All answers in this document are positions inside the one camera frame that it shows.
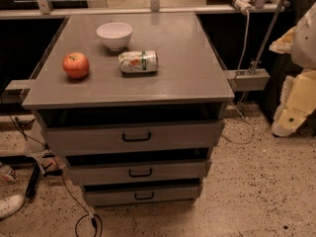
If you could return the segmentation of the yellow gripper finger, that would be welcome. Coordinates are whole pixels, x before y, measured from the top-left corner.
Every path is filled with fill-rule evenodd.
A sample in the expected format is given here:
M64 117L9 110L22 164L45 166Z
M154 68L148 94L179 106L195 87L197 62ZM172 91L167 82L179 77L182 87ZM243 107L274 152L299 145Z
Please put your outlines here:
M303 70L296 77L286 76L272 133L282 137L295 133L315 110L316 71Z

